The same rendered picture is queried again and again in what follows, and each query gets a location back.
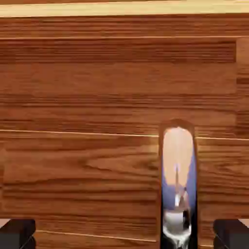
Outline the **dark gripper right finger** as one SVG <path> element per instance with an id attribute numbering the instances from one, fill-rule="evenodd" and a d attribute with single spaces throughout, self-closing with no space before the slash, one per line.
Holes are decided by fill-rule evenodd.
<path id="1" fill-rule="evenodd" d="M 213 231 L 213 249 L 249 249 L 249 219 L 217 219 Z"/>

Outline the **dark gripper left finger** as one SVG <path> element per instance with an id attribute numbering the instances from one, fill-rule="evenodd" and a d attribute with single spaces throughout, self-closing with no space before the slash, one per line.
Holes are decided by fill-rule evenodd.
<path id="1" fill-rule="evenodd" d="M 0 218 L 0 249 L 36 249 L 33 219 Z"/>

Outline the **wooden cabinet door front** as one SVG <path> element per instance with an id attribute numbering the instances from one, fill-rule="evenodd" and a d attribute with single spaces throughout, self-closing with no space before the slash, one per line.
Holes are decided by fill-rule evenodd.
<path id="1" fill-rule="evenodd" d="M 158 138 L 0 130 L 0 217 L 36 221 L 37 249 L 159 249 Z M 197 137 L 198 238 L 249 218 L 249 139 Z"/>
<path id="2" fill-rule="evenodd" d="M 236 44 L 222 38 L 0 40 L 0 129 L 232 137 Z"/>

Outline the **brown wooden cabinet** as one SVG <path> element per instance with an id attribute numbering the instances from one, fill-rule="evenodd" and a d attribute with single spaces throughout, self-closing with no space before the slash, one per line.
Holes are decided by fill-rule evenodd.
<path id="1" fill-rule="evenodd" d="M 201 136 L 193 123 L 185 121 L 194 126 L 195 140 L 197 137 L 249 139 L 249 0 L 0 5 L 0 40 L 159 37 L 203 37 L 235 41 L 236 126 L 234 136 Z M 161 122 L 157 133 L 152 135 L 64 133 L 156 136 L 159 140 L 160 126 L 172 119 Z"/>

